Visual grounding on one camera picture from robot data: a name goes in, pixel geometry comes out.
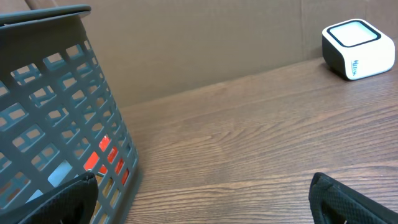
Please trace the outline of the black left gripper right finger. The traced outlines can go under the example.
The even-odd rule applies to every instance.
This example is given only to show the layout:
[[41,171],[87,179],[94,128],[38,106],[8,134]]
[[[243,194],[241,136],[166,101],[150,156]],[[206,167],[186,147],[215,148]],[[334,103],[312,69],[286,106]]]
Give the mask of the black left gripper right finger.
[[321,172],[313,176],[308,199],[316,224],[397,223],[396,212]]

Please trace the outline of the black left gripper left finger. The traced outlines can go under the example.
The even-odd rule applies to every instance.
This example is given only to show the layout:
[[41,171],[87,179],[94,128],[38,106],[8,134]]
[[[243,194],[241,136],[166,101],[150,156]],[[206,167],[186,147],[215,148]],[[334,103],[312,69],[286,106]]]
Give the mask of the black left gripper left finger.
[[94,173],[85,172],[30,202],[1,213],[2,224],[89,223],[98,199]]

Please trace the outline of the teal wipes packet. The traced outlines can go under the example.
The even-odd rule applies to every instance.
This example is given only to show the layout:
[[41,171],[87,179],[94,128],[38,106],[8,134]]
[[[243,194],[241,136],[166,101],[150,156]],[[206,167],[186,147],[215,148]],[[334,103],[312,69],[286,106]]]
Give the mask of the teal wipes packet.
[[[68,161],[64,160],[60,165],[55,168],[55,170],[48,176],[47,180],[53,187],[58,187],[65,176],[71,171],[72,166]],[[36,190],[26,202],[41,196],[43,192],[41,190]]]

